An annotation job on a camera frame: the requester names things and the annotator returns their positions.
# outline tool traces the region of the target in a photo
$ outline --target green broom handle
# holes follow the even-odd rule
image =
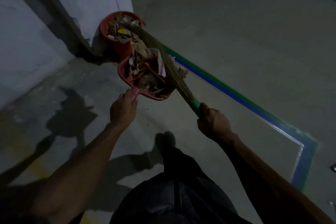
[[[189,104],[194,113],[199,117],[200,120],[204,119],[204,111],[201,107],[201,103],[198,100],[191,101]]]

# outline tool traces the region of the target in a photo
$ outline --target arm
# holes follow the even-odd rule
[[[46,180],[32,205],[34,216],[67,224],[84,210],[119,136],[134,120],[137,101],[131,101],[128,89],[112,104],[111,122],[104,131]]]
[[[225,151],[264,224],[334,223],[308,197],[243,144],[232,132],[224,114],[204,103],[202,105],[205,118],[197,121],[200,131]]]

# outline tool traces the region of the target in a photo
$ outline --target forearm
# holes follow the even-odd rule
[[[117,139],[119,127],[108,127],[78,155],[69,159],[45,182],[32,212],[51,223],[69,223],[94,192]]]
[[[294,188],[232,132],[217,138],[264,224],[334,223],[303,193]]]

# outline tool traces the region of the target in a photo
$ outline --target left hand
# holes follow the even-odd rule
[[[132,91],[126,90],[110,107],[110,124],[112,127],[119,127],[125,130],[134,120],[137,113],[138,100],[132,103]]]

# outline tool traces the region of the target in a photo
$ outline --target trash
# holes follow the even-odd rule
[[[175,87],[165,78],[160,51],[156,48],[147,48],[141,39],[132,40],[131,44],[132,56],[128,64],[133,84],[139,89],[148,90],[155,97],[168,98]],[[188,74],[188,70],[182,68],[179,68],[178,72],[183,78]]]
[[[125,44],[129,42],[130,39],[134,39],[134,35],[131,31],[123,28],[120,25],[121,21],[126,21],[136,26],[140,26],[140,21],[128,15],[119,14],[114,20],[111,20],[106,26],[106,34],[108,38],[117,39],[122,44]]]

